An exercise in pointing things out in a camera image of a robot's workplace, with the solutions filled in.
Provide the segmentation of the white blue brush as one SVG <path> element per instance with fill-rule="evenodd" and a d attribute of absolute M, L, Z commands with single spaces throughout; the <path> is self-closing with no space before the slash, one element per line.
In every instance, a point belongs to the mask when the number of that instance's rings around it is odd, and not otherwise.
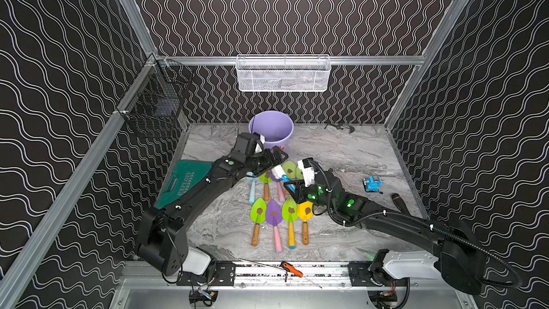
<path fill-rule="evenodd" d="M 290 184 L 290 179 L 286 176 L 284 170 L 283 170 L 283 165 L 277 165 L 275 166 L 272 171 L 274 171 L 274 173 L 277 175 L 278 178 L 280 178 L 282 180 L 282 182 L 285 184 L 285 187 L 287 188 L 287 191 L 292 194 L 295 187 L 293 186 L 293 184 Z"/>

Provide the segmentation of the narrow light blue trowel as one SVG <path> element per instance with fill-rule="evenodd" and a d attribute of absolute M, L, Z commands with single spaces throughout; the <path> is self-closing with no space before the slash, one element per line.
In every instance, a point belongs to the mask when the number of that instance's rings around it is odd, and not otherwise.
<path fill-rule="evenodd" d="M 250 181 L 250 191 L 249 191 L 249 203 L 253 204 L 256 201 L 256 182 L 257 178 L 252 172 L 246 174 L 246 179 Z"/>

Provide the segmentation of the lime front trowel wooden handle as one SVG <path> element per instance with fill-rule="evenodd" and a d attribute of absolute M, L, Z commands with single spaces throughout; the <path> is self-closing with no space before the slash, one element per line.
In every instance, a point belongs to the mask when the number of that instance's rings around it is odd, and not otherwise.
<path fill-rule="evenodd" d="M 257 247 L 260 237 L 261 224 L 266 221 L 267 204 L 263 198 L 258 198 L 250 210 L 250 219 L 254 222 L 254 230 L 251 245 Z"/>

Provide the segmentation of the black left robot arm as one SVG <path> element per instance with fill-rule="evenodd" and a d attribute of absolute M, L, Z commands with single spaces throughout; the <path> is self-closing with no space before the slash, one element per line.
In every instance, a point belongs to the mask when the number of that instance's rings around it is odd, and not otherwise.
<path fill-rule="evenodd" d="M 247 173 L 262 175 L 288 158 L 285 151 L 275 147 L 254 155 L 233 150 L 215 160 L 206 176 L 179 199 L 144 212 L 137 236 L 137 255 L 163 275 L 174 275 L 189 255 L 187 231 L 202 212 L 246 178 Z"/>

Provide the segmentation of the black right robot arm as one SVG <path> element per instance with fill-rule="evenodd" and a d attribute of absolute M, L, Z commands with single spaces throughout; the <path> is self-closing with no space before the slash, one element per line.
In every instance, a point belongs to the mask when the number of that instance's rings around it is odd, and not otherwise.
<path fill-rule="evenodd" d="M 469 295 L 486 286 L 519 288 L 523 281 L 516 269 L 480 244 L 463 222 L 446 224 L 412 216 L 403 203 L 397 210 L 367 197 L 349 193 L 333 170 L 319 169 L 314 179 L 285 184 L 297 204 L 324 207 L 340 226 L 373 230 L 417 246 L 418 253 L 380 249 L 367 272 L 371 281 L 387 285 L 404 278 L 440 279 Z"/>

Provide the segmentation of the yellow square trowel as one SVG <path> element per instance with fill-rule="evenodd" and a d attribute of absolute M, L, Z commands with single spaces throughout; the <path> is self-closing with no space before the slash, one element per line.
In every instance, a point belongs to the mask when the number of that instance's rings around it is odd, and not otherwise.
<path fill-rule="evenodd" d="M 313 203 L 305 201 L 297 206 L 298 216 L 303 222 L 303 244 L 309 245 L 309 227 L 308 220 L 313 217 Z"/>

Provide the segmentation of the purple plastic bucket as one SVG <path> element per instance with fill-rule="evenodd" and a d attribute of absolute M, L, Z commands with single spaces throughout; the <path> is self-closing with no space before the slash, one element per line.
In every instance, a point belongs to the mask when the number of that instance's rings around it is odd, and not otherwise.
<path fill-rule="evenodd" d="M 278 146 L 287 150 L 295 126 L 288 114 L 270 110 L 256 114 L 248 123 L 248 130 L 263 136 L 266 148 Z"/>

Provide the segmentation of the small blue clamp tool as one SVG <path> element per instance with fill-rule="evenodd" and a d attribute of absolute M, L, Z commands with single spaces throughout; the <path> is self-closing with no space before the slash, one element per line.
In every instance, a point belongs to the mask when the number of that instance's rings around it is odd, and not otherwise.
<path fill-rule="evenodd" d="M 381 177 L 364 177 L 363 187 L 366 193 L 380 193 L 383 186 L 383 180 Z"/>

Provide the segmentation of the black clip tool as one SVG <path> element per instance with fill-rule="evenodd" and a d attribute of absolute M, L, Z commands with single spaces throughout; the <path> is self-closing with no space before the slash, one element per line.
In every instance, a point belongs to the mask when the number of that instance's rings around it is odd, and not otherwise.
<path fill-rule="evenodd" d="M 353 134 L 355 131 L 355 128 L 352 125 L 345 124 L 345 123 L 340 123 L 340 124 L 327 123 L 325 125 L 325 129 L 327 129 L 328 127 L 334 127 L 336 130 L 341 130 L 341 131 L 347 130 L 349 134 Z"/>

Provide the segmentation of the green plastic tool case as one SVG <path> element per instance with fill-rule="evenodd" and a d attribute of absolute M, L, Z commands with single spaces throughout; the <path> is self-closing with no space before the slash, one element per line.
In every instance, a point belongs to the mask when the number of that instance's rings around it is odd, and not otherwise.
<path fill-rule="evenodd" d="M 174 202 L 203 179 L 212 168 L 212 162 L 180 160 L 175 165 L 166 189 L 154 207 L 161 209 Z"/>

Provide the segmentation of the orange handled screwdriver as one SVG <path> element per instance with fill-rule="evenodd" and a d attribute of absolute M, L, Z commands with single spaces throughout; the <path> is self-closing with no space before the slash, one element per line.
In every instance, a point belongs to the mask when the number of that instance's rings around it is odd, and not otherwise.
<path fill-rule="evenodd" d="M 314 281 L 310 280 L 307 276 L 304 275 L 303 272 L 301 272 L 300 270 L 297 270 L 297 268 L 294 265 L 292 265 L 288 262 L 285 262 L 285 261 L 281 262 L 280 267 L 282 269 L 284 269 L 285 272 L 288 273 L 288 274 L 292 274 L 292 275 L 294 275 L 298 278 L 305 279 L 307 282 L 312 283 L 313 285 L 315 285 L 319 288 L 323 288 L 319 284 L 317 284 Z"/>

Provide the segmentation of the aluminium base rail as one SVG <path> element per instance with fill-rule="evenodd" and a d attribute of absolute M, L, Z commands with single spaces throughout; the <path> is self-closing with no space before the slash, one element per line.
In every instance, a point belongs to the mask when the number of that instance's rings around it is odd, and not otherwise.
<path fill-rule="evenodd" d="M 212 289 L 212 290 L 404 290 L 403 280 L 382 283 L 370 273 L 368 262 L 297 262 L 292 264 L 303 277 L 284 271 L 278 262 L 250 263 L 244 260 L 218 261 L 213 277 L 192 273 L 163 276 L 145 262 L 131 262 L 122 273 L 121 288 Z"/>

